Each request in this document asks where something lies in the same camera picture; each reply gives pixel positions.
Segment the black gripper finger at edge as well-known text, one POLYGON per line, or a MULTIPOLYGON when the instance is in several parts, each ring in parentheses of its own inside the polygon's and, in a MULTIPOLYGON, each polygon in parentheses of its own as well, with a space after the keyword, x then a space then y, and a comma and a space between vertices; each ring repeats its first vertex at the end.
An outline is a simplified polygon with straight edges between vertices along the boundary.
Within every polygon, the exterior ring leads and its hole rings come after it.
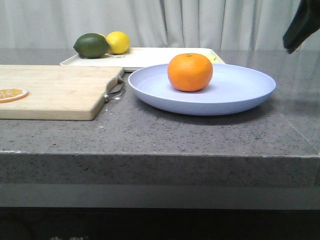
POLYGON ((319 29, 320 1, 301 0, 290 26, 282 37, 283 47, 288 54, 292 54, 319 29))

